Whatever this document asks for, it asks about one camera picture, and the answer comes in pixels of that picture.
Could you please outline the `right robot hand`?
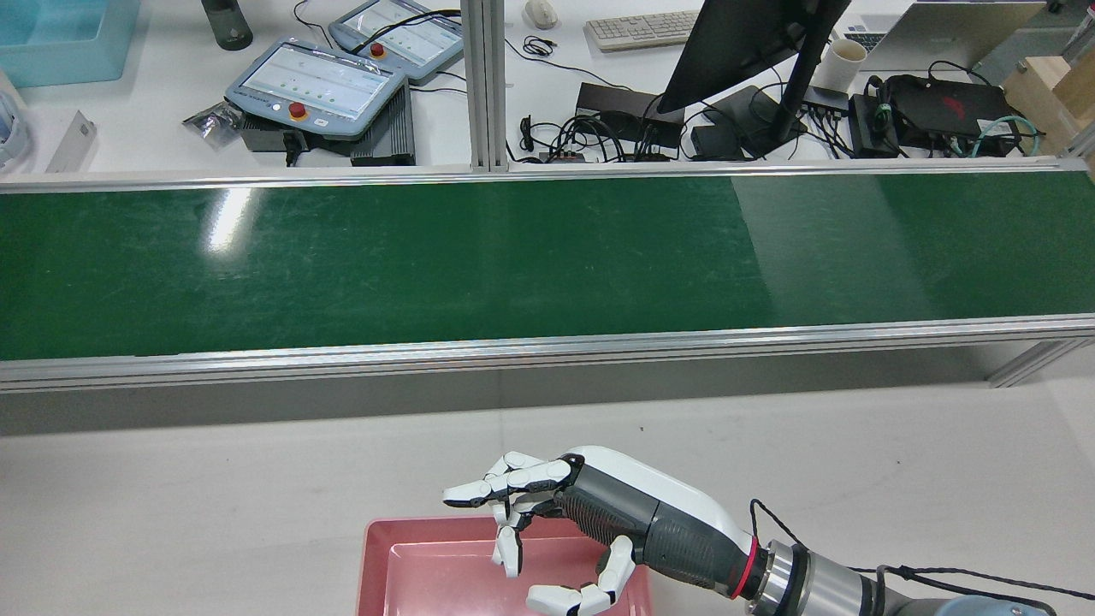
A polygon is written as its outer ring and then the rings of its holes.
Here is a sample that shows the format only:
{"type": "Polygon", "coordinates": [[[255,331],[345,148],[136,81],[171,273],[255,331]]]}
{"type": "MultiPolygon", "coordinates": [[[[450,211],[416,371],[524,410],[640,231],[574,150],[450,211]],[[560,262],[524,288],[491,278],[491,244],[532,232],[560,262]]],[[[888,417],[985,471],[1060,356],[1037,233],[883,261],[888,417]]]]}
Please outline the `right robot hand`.
{"type": "Polygon", "coordinates": [[[523,572],[521,534],[535,518],[570,519],[607,547],[592,582],[528,589],[525,604],[542,615],[604,613],[638,566],[727,598],[752,598],[761,584],[766,550],[715,499],[610,448],[576,446],[556,460],[511,451],[442,499],[489,507],[492,559],[509,578],[523,572]]]}

